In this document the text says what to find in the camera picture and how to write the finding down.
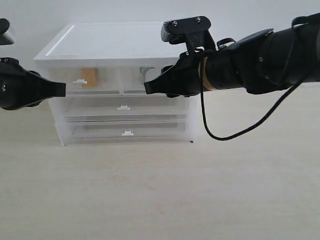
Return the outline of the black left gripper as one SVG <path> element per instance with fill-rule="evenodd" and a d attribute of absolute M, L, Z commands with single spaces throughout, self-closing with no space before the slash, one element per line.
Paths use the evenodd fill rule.
<path fill-rule="evenodd" d="M 66 84 L 24 69 L 11 57 L 0 58 L 0 107 L 4 110 L 32 108 L 52 97 L 65 97 Z"/>

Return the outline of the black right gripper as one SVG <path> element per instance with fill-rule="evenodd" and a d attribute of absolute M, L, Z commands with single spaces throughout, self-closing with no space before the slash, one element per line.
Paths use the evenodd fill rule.
<path fill-rule="evenodd" d="M 165 66 L 159 76 L 144 83 L 146 94 L 165 94 L 168 98 L 199 95 L 202 83 L 199 66 L 203 56 L 202 51 L 181 53 L 175 65 Z"/>

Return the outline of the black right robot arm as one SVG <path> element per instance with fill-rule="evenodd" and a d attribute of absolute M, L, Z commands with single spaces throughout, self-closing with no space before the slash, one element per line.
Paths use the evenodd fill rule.
<path fill-rule="evenodd" d="M 241 40 L 214 41 L 211 22 L 205 16 L 174 19 L 162 25 L 161 39 L 185 44 L 174 65 L 161 70 L 144 84 L 145 92 L 170 98 L 191 97 L 200 92 L 245 89 L 261 95 L 320 79 L 320 16 L 296 17 L 291 27 L 267 28 Z"/>

